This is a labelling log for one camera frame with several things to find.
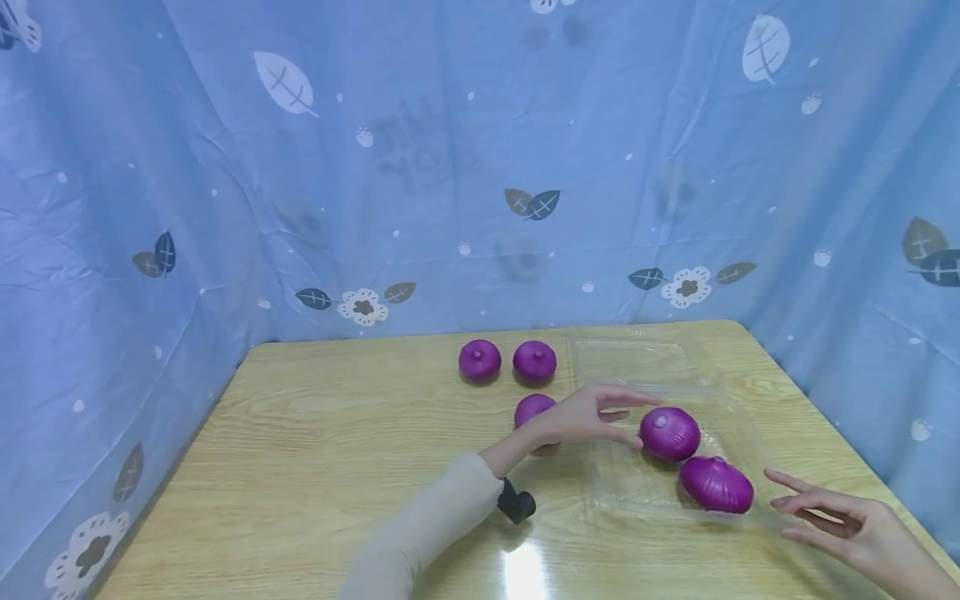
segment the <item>forearm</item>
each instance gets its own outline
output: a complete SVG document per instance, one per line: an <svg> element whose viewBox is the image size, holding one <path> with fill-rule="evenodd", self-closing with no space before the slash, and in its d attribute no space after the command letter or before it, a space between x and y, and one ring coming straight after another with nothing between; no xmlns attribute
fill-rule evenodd
<svg viewBox="0 0 960 600"><path fill-rule="evenodd" d="M929 571L911 573L884 587L895 600L960 600L960 587L938 564Z"/></svg>
<svg viewBox="0 0 960 600"><path fill-rule="evenodd" d="M535 427L457 460L360 551L339 600L407 600L420 573L496 508L502 479L542 445Z"/></svg>
<svg viewBox="0 0 960 600"><path fill-rule="evenodd" d="M540 424L531 420L506 438L480 452L493 476L503 479L531 452L550 444L549 436L540 431Z"/></svg>

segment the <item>finger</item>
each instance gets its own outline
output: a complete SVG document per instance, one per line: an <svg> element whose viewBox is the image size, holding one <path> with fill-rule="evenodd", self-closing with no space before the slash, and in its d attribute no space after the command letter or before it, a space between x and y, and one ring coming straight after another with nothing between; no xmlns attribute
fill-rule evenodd
<svg viewBox="0 0 960 600"><path fill-rule="evenodd" d="M781 513L794 515L797 512L807 509L818 511L832 511L841 516L860 514L862 510L858 506L858 499L839 492L831 492L823 488L814 488L808 492L801 492L795 496L790 496L783 500L776 508Z"/></svg>
<svg viewBox="0 0 960 600"><path fill-rule="evenodd" d="M794 492L806 492L808 490L813 490L816 486L811 486L805 481L801 481L796 477L791 477L786 473L781 473L778 470L773 470L772 468L765 468L763 474L767 476L767 479L774 483L779 483L782 486L790 488Z"/></svg>
<svg viewBox="0 0 960 600"><path fill-rule="evenodd" d="M784 529L780 532L780 534L788 540L796 541L798 543L810 546L811 548L816 548L822 552L826 552L841 563L845 563L847 561L848 554L850 554L849 541L835 538L834 536L826 534L822 531L790 528Z"/></svg>
<svg viewBox="0 0 960 600"><path fill-rule="evenodd" d="M775 509L777 509L778 511L780 511L780 507L782 507L782 506L784 505L784 503L786 503L786 501L789 500L789 499L792 498L792 497L794 497L794 496L782 496L782 497L780 497L780 498L774 498L773 500L770 501L770 506L772 506L772 507L774 507ZM783 513L787 513L787 512L789 511L789 509L790 509L790 506L787 507L787 510L784 510L784 511L782 511L782 512L783 512ZM842 521L848 520L848 519L850 519L850 517L851 517L850 515L847 515L847 514L845 514L845 513L841 513L840 511L833 511L833 510L831 510L831 509L829 509L829 508L825 508L825 507L823 507L823 506L815 507L815 508L813 508L812 510L818 511L818 512L823 513L824 515L827 515L827 516L832 516L833 518L836 518L836 519L839 519L839 520L842 520Z"/></svg>
<svg viewBox="0 0 960 600"><path fill-rule="evenodd" d="M634 450L640 450L643 448L643 441L639 436L627 431L626 429L620 429L616 425L602 425L602 429L599 430L599 437L604 440L610 440L611 442L618 442L620 444L628 445Z"/></svg>
<svg viewBox="0 0 960 600"><path fill-rule="evenodd" d="M593 393L597 400L597 408L600 410L660 404L659 398L619 385L594 386Z"/></svg>
<svg viewBox="0 0 960 600"><path fill-rule="evenodd" d="M828 518L823 518L822 516L811 513L810 511L800 511L794 516L803 519L820 531L835 536L836 538L845 539L847 537L847 527L843 523L831 521Z"/></svg>
<svg viewBox="0 0 960 600"><path fill-rule="evenodd" d="M615 413L600 413L600 420L604 423L616 423L630 416L629 411L616 411Z"/></svg>

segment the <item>wood grain surface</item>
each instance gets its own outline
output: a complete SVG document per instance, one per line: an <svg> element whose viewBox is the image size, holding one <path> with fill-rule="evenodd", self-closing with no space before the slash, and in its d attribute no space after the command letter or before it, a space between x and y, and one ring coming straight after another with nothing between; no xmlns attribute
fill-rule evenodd
<svg viewBox="0 0 960 600"><path fill-rule="evenodd" d="M958 575L742 326L650 327L699 341L727 387L746 400L775 467L889 502ZM567 333L255 348L96 597L333 598L378 524L456 457L510 431L516 402L529 393L510 375L521 342L541 339L557 350L560 366L547 394L561 399L575 389ZM504 372L488 387L466 385L457 373L460 347L475 337L493 340L504 356ZM845 567L769 531L598 509L586 456L583 447L563 444L527 459L511 479L537 498L537 514L519 527L493 515L425 573L416 597L886 598Z"/></svg>

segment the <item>hand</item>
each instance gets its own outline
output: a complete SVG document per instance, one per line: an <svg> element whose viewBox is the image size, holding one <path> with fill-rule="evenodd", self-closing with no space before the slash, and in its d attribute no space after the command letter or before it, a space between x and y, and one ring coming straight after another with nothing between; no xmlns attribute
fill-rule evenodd
<svg viewBox="0 0 960 600"><path fill-rule="evenodd" d="M812 486L766 469L770 481L797 495L771 505L816 529L789 527L781 533L846 564L897 600L956 600L960 588L888 505Z"/></svg>
<svg viewBox="0 0 960 600"><path fill-rule="evenodd" d="M639 450L643 448L643 442L636 433L611 424L626 419L630 413L625 410L603 411L650 404L660 404L660 401L631 388L591 385L529 420L521 429L529 426L538 432L545 444L610 440Z"/></svg>

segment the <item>onion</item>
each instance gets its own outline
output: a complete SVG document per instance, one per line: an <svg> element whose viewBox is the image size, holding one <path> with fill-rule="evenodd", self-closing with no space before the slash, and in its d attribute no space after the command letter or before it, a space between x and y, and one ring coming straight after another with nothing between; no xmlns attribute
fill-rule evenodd
<svg viewBox="0 0 960 600"><path fill-rule="evenodd" d="M540 413L546 412L557 405L557 402L545 394L530 394L516 404L514 411L514 429L519 429L524 423Z"/></svg>
<svg viewBox="0 0 960 600"><path fill-rule="evenodd" d="M680 485L694 502L720 513L743 515L754 503L754 486L719 456L695 456L680 467Z"/></svg>
<svg viewBox="0 0 960 600"><path fill-rule="evenodd" d="M664 461L685 461L700 447L697 421L676 406L660 406L644 415L639 435L643 448Z"/></svg>
<svg viewBox="0 0 960 600"><path fill-rule="evenodd" d="M460 349L460 373L467 381L486 381L499 371L500 350L490 340L473 340Z"/></svg>
<svg viewBox="0 0 960 600"><path fill-rule="evenodd" d="M545 383L557 371L557 354L544 342L524 342L514 352L514 371L526 383Z"/></svg>

